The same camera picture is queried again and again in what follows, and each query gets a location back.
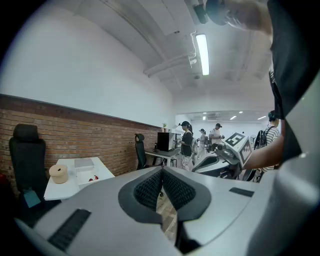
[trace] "white box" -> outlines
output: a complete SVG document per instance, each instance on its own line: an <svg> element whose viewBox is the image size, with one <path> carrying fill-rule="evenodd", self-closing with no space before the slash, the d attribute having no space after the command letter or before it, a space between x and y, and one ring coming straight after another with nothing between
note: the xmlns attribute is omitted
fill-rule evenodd
<svg viewBox="0 0 320 256"><path fill-rule="evenodd" d="M243 168L252 155L249 137L244 134L234 132L224 141L224 143L240 160L241 167Z"/></svg>
<svg viewBox="0 0 320 256"><path fill-rule="evenodd" d="M88 185L94 184L99 179L95 179L95 176L99 178L99 172L90 158L79 158L74 160L74 168L76 173L77 183L79 189L82 190Z"/></svg>

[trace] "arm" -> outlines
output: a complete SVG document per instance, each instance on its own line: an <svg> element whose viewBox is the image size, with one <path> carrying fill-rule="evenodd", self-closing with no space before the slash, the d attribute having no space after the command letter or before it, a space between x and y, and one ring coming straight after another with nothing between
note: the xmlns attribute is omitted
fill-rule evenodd
<svg viewBox="0 0 320 256"><path fill-rule="evenodd" d="M209 139L220 139L220 135L219 136L215 136L215 135L213 135L213 134L209 134Z"/></svg>
<svg viewBox="0 0 320 256"><path fill-rule="evenodd" d="M285 121L281 120L281 134L269 145L254 150L243 169L257 169L277 165L282 160L285 141Z"/></svg>

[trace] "backpack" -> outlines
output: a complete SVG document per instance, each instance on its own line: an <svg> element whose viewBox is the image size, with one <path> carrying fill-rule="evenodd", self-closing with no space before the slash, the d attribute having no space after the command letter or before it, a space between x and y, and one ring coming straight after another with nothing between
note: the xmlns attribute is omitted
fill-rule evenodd
<svg viewBox="0 0 320 256"><path fill-rule="evenodd" d="M192 137L192 143L190 147L192 153L194 153L195 155L198 154L198 142L194 137Z"/></svg>
<svg viewBox="0 0 320 256"><path fill-rule="evenodd" d="M208 144L209 144L209 138L208 138L208 136L205 136L204 145L208 146Z"/></svg>
<svg viewBox="0 0 320 256"><path fill-rule="evenodd" d="M275 126L271 126L267 131L260 130L255 138L254 150L262 149L267 145L267 134Z"/></svg>

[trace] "desk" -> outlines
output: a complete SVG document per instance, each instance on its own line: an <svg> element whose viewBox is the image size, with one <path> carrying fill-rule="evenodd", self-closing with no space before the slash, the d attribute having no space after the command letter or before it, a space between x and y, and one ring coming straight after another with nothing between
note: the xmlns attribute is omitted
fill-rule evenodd
<svg viewBox="0 0 320 256"><path fill-rule="evenodd" d="M94 163L94 168L98 171L99 180L114 177L98 157L91 157L91 160ZM75 170L75 159L59 159L56 164L67 166L68 180L62 184L56 184L50 177L43 196L46 201L68 199L80 191Z"/></svg>
<svg viewBox="0 0 320 256"><path fill-rule="evenodd" d="M175 155L178 155L181 151L181 147L178 147L172 151L161 151L158 150L158 152L153 152L153 148L147 148L144 150L144 152L148 155L159 157L159 158L165 158L166 159L166 166L170 167L171 158Z"/></svg>

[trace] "woman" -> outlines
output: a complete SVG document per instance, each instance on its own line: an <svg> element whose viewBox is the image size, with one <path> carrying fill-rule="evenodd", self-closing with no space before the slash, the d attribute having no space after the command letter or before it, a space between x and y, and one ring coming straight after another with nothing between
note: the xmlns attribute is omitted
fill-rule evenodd
<svg viewBox="0 0 320 256"><path fill-rule="evenodd" d="M184 134L181 140L181 169L190 171L189 163L192 155L192 140L193 131L192 126L188 121L181 124Z"/></svg>
<svg viewBox="0 0 320 256"><path fill-rule="evenodd" d="M266 136L266 144L269 145L271 144L276 138L279 137L280 132L278 130L278 125L279 125L279 119L275 117L275 111L272 110L268 113L269 117L269 124L265 128L265 136ZM275 167L274 166L269 166L269 167L263 167L260 168L256 171L255 179L254 181L259 182L261 179L261 176L270 170L273 170Z"/></svg>
<svg viewBox="0 0 320 256"><path fill-rule="evenodd" d="M200 130L201 137L200 137L200 145L198 149L198 160L203 157L205 151L205 142L206 142L206 131L204 129Z"/></svg>

